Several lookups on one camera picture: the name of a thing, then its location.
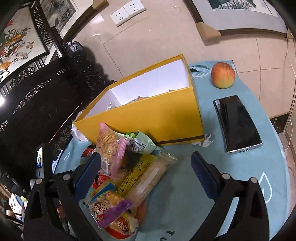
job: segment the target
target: dark wood furniture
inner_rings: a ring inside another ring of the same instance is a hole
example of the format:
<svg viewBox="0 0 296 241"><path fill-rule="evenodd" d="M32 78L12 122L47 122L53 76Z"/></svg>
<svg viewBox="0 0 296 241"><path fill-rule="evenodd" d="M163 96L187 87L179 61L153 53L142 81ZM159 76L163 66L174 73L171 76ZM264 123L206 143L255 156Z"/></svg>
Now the dark wood furniture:
<svg viewBox="0 0 296 241"><path fill-rule="evenodd" d="M36 147L50 142L54 160L71 139L71 122L111 83L78 42L64 42L54 27L49 34L62 57L17 73L0 106L0 168L26 191L36 176Z"/></svg>

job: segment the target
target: cartoon boy logo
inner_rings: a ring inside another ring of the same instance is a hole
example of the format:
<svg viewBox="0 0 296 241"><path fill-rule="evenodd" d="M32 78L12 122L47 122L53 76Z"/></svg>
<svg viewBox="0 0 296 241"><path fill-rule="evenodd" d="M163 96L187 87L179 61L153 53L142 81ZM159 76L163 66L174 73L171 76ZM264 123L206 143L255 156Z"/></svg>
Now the cartoon boy logo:
<svg viewBox="0 0 296 241"><path fill-rule="evenodd" d="M122 231L124 231L124 232L127 232L128 230L129 230L129 228L128 228L128 222L127 222L127 220L125 220L125 218L123 218L123 217L119 217L118 219L117 219L117 226L122 230Z"/></svg>
<svg viewBox="0 0 296 241"><path fill-rule="evenodd" d="M102 202L96 202L94 205L90 205L90 209L94 212L94 214L96 215L95 219L97 222L103 221L104 220L104 211L107 210L107 208L105 208L105 204L107 204L108 201L106 201L105 203Z"/></svg>

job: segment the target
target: bird painting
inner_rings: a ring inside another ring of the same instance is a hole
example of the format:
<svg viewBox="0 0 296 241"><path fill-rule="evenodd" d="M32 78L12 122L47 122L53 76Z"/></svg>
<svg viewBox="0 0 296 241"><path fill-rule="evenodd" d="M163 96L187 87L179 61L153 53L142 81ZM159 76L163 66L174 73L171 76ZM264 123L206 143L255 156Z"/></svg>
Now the bird painting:
<svg viewBox="0 0 296 241"><path fill-rule="evenodd" d="M28 48L30 48L30 49L32 49L33 48L33 43L35 42L35 40L32 42L32 43L30 43L29 41L28 41L28 45L26 46L26 49L28 49Z"/></svg>

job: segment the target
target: biscuit bag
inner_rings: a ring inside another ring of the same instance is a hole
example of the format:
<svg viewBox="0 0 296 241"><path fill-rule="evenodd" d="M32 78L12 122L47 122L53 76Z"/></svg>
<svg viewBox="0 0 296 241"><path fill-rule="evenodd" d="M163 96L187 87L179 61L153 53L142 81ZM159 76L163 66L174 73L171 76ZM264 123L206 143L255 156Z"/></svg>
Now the biscuit bag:
<svg viewBox="0 0 296 241"><path fill-rule="evenodd" d="M119 218L110 223L105 230L117 239L125 239L137 232L139 220L135 219L128 212L124 212Z"/></svg>
<svg viewBox="0 0 296 241"><path fill-rule="evenodd" d="M121 137L111 130L105 123L100 123L100 131L96 141L96 151L101 155L101 168L112 179L117 180L126 150L127 138Z"/></svg>
<svg viewBox="0 0 296 241"><path fill-rule="evenodd" d="M91 215L98 227L102 229L106 228L133 206L130 201L116 194L115 187L112 183L109 183L105 188L107 190L98 192L88 203Z"/></svg>
<svg viewBox="0 0 296 241"><path fill-rule="evenodd" d="M161 150L149 165L148 169L140 177L138 182L125 195L125 198L133 203L132 211L145 200L146 196L156 186L163 174L169 168L170 164L177 162L177 159L171 154Z"/></svg>

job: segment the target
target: white plastic bag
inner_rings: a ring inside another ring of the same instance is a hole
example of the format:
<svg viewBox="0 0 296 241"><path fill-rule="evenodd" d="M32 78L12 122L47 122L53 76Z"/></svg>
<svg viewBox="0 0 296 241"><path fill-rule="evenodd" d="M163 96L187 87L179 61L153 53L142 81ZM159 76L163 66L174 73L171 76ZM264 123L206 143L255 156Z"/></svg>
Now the white plastic bag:
<svg viewBox="0 0 296 241"><path fill-rule="evenodd" d="M85 135L83 135L78 129L77 127L74 125L74 122L77 120L77 118L81 115L82 111L78 113L78 115L76 116L75 120L73 120L72 122L72 128L71 128L71 135L82 141L82 142L88 142L89 140L86 138Z"/></svg>

